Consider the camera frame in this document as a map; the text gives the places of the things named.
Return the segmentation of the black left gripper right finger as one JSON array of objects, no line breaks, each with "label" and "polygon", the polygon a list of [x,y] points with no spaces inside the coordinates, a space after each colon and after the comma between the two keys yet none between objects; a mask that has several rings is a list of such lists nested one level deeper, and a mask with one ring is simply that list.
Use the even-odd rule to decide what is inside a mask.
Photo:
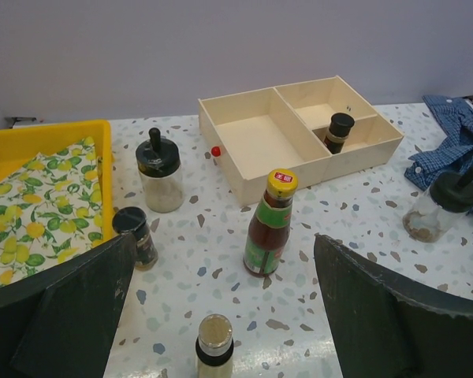
[{"label": "black left gripper right finger", "polygon": [[345,377],[473,377],[473,301],[317,235],[315,268]]}]

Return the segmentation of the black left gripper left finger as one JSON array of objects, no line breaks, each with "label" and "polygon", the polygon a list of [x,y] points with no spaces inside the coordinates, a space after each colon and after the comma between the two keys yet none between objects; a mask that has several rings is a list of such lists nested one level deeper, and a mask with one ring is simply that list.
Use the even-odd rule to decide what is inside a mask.
[{"label": "black left gripper left finger", "polygon": [[101,377],[135,264],[117,236],[0,288],[0,377]]}]

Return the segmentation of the small dark spice jar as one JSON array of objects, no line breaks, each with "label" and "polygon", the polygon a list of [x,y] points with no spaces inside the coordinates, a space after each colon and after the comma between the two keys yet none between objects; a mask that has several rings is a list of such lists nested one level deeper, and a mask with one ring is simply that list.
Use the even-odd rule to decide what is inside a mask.
[{"label": "small dark spice jar", "polygon": [[113,217],[112,227],[117,234],[130,233],[136,240],[135,268],[151,269],[158,260],[151,230],[147,224],[147,215],[139,207],[128,206],[119,209]]}]

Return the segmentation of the sauce bottle green label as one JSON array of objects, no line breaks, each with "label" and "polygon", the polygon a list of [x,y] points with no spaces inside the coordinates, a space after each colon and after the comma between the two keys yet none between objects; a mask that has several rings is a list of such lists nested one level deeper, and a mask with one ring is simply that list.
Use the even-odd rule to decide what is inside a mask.
[{"label": "sauce bottle green label", "polygon": [[269,276],[279,266],[289,239],[296,174],[275,169],[267,177],[263,192],[248,226],[244,265],[254,275]]}]

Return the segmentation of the spice jar black lid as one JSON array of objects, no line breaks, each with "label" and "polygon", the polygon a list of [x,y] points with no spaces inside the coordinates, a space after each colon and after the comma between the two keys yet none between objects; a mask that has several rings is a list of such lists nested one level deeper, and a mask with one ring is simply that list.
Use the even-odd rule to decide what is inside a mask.
[{"label": "spice jar black lid", "polygon": [[339,154],[347,140],[355,120],[347,113],[335,113],[330,118],[324,144],[331,154]]}]

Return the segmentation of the lemon print cloth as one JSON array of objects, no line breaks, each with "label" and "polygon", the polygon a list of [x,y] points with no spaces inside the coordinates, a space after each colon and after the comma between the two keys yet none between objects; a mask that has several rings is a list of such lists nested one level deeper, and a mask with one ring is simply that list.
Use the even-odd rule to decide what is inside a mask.
[{"label": "lemon print cloth", "polygon": [[88,136],[0,182],[0,287],[103,242],[100,162]]}]

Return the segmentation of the glass shaker jar brown residue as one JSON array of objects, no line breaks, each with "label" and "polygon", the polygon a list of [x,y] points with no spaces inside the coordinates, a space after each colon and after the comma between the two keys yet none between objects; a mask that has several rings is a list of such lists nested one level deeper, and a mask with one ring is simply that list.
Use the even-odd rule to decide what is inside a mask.
[{"label": "glass shaker jar brown residue", "polygon": [[407,233],[423,243],[437,242],[473,209],[473,166],[463,174],[443,172],[403,216]]}]

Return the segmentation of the small yellow oil bottle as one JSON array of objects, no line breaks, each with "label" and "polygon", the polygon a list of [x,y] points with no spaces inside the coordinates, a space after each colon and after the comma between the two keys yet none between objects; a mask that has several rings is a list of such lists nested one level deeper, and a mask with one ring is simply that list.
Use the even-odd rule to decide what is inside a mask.
[{"label": "small yellow oil bottle", "polygon": [[233,374],[233,327],[227,317],[213,313],[200,322],[196,339],[199,378],[230,378]]}]

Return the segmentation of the yellow plastic tray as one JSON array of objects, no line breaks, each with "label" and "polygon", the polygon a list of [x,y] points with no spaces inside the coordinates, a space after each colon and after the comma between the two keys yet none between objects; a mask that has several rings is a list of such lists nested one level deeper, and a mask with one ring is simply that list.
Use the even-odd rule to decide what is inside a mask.
[{"label": "yellow plastic tray", "polygon": [[0,131],[0,182],[37,154],[52,155],[91,136],[101,165],[103,242],[113,236],[111,129],[105,120],[14,128]]}]

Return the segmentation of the glass shaker jar white powder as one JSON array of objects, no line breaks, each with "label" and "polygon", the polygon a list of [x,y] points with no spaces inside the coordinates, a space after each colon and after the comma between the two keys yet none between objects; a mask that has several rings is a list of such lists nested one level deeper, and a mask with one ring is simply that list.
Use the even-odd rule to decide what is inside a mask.
[{"label": "glass shaker jar white powder", "polygon": [[151,128],[148,135],[136,148],[146,205],[157,213],[173,212],[184,202],[180,151],[158,128]]}]

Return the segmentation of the beige wooden divided box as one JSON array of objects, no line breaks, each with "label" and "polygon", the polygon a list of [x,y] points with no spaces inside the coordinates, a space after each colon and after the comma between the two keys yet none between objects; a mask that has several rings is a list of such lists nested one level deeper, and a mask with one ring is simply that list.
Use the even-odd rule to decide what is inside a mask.
[{"label": "beige wooden divided box", "polygon": [[[355,120],[339,154],[323,142],[335,113]],[[384,165],[404,138],[339,76],[201,99],[199,128],[242,206],[260,200],[273,169],[305,188]]]}]

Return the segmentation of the blue checked shirt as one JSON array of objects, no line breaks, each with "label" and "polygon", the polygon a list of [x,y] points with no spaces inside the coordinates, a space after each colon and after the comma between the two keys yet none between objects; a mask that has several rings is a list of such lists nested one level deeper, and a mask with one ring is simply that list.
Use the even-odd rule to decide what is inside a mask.
[{"label": "blue checked shirt", "polygon": [[473,166],[473,109],[463,98],[424,95],[445,139],[435,150],[412,155],[404,176],[425,191],[443,172],[464,173]]}]

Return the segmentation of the small red cap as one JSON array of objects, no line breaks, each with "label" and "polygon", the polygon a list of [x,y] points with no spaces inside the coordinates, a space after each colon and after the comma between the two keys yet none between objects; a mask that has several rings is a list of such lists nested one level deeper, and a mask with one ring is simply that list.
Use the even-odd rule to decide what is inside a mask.
[{"label": "small red cap", "polygon": [[221,155],[221,149],[219,146],[214,146],[210,150],[213,157],[217,158]]}]

